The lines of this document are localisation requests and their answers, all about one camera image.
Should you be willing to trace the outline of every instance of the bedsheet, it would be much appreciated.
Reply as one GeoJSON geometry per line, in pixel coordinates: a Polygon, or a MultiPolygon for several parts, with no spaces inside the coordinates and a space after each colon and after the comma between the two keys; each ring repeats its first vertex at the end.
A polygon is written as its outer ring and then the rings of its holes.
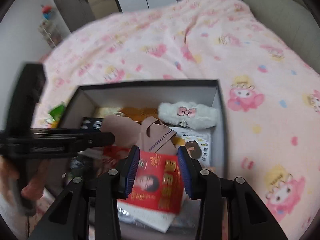
{"type": "Polygon", "coordinates": [[[229,174],[244,177],[299,239],[320,206],[320,77],[238,0],[181,0],[118,13],[70,35],[44,62],[35,127],[78,85],[220,79],[229,174]]]}

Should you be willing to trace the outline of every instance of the metal screw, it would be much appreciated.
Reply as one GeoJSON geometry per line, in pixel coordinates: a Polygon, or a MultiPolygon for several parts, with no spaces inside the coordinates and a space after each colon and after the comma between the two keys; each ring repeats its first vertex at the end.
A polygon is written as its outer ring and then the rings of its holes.
{"type": "Polygon", "coordinates": [[[113,176],[113,175],[117,175],[118,171],[116,169],[111,169],[110,171],[108,171],[109,175],[113,176]]]}
{"type": "Polygon", "coordinates": [[[200,174],[201,174],[201,175],[204,175],[204,176],[207,176],[207,175],[210,174],[210,171],[208,171],[208,170],[206,170],[206,169],[202,169],[202,170],[200,171],[200,174]]]}
{"type": "Polygon", "coordinates": [[[73,183],[79,183],[79,182],[81,182],[81,177],[75,177],[72,181],[73,181],[73,183]]]}
{"type": "Polygon", "coordinates": [[[236,182],[238,182],[239,184],[244,184],[245,180],[242,177],[237,177],[236,182]]]}

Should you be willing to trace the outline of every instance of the white wall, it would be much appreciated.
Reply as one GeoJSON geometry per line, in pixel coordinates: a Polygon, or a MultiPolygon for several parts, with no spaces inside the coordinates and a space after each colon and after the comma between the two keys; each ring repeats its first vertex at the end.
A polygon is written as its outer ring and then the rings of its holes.
{"type": "MultiPolygon", "coordinates": [[[[51,50],[37,30],[42,4],[54,6],[53,0],[15,0],[0,22],[0,129],[22,62],[37,61],[51,50]]],[[[70,33],[59,13],[56,23],[62,36],[70,33]]]]}

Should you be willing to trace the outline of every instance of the red book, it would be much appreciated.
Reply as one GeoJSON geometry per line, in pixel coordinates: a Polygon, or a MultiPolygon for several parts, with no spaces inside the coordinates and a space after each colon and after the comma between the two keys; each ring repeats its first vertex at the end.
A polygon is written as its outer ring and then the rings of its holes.
{"type": "MultiPolygon", "coordinates": [[[[108,147],[104,155],[112,153],[112,157],[116,157],[116,152],[123,150],[122,147],[112,146],[112,150],[108,147]]],[[[132,193],[126,200],[121,201],[143,208],[178,214],[182,194],[183,182],[177,156],[141,151],[132,193]]]]}

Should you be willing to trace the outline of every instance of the black handheld device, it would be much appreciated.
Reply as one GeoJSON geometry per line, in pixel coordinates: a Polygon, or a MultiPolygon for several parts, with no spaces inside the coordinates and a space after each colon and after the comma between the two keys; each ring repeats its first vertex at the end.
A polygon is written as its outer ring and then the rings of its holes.
{"type": "Polygon", "coordinates": [[[35,174],[41,159],[68,158],[91,147],[112,145],[114,135],[99,130],[31,129],[36,104],[45,85],[41,64],[26,64],[16,82],[8,108],[5,130],[0,133],[0,155],[9,159],[18,170],[18,180],[10,187],[21,214],[33,216],[35,205],[21,196],[21,190],[35,174]]]}

